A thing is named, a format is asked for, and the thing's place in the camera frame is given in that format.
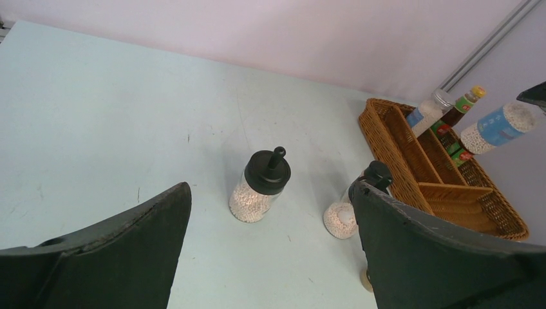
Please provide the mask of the yellow-cap sauce bottle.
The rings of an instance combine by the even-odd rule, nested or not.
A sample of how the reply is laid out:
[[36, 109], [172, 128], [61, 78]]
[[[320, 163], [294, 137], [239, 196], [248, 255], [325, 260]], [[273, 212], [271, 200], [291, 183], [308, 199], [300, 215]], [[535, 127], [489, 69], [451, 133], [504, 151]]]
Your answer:
[[442, 137], [467, 114], [467, 112], [484, 96], [486, 90], [481, 86], [473, 86], [470, 91], [455, 100], [455, 105], [440, 120], [431, 126], [436, 137]]
[[446, 151], [456, 167], [460, 167], [461, 165], [465, 164], [475, 155], [465, 148], [461, 141], [457, 141], [450, 145]]

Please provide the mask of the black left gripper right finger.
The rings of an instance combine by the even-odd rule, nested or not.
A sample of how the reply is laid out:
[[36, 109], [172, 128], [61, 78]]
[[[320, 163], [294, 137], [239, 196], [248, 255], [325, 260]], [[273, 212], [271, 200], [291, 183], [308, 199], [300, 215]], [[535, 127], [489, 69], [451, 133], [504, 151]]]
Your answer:
[[363, 181], [352, 204], [379, 308], [545, 307], [545, 247], [454, 225]]

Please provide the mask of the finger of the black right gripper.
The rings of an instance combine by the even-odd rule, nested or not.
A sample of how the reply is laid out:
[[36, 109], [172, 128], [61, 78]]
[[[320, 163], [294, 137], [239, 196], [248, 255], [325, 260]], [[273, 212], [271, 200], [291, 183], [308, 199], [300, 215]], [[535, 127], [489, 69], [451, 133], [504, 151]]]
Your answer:
[[517, 96], [517, 101], [544, 108], [546, 105], [546, 82], [537, 84]]

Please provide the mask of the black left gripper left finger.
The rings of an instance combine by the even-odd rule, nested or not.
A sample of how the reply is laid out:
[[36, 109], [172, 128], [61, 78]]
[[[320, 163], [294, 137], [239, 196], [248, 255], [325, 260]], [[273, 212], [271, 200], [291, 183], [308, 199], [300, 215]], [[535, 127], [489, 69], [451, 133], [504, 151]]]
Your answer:
[[166, 308], [191, 214], [188, 183], [36, 247], [1, 251], [2, 308]]

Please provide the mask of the large black-lid jar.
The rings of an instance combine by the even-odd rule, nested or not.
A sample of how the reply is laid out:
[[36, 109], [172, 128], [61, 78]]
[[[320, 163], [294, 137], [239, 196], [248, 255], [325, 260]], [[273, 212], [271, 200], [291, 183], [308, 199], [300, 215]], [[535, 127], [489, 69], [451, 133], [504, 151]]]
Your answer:
[[[364, 181], [383, 193], [389, 194], [388, 187], [393, 183], [393, 176], [385, 163], [374, 160], [355, 181]], [[341, 199], [332, 203], [323, 214], [323, 223], [327, 231], [337, 239], [348, 239], [358, 230], [351, 202], [352, 192], [352, 185], [350, 185]]]

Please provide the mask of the black-spout-lid jar white beads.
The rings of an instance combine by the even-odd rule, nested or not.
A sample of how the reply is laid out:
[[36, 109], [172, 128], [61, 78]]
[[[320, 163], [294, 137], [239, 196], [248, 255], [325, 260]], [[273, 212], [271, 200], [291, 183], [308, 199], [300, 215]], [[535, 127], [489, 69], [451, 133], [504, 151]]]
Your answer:
[[244, 223], [263, 219], [291, 177], [285, 155], [286, 149], [277, 146], [250, 157], [229, 199], [229, 209], [235, 218]]

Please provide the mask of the blue-label silver-lid jar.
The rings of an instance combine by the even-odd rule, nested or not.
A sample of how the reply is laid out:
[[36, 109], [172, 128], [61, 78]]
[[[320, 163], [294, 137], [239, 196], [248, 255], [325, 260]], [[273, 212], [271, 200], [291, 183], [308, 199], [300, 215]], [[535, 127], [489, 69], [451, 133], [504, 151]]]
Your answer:
[[545, 108], [510, 102], [480, 118], [460, 134], [461, 145], [482, 155], [507, 144], [545, 123]]
[[406, 122], [413, 134], [419, 137], [434, 123], [440, 120], [455, 105], [455, 99], [442, 89], [436, 89], [421, 102], [407, 117]]

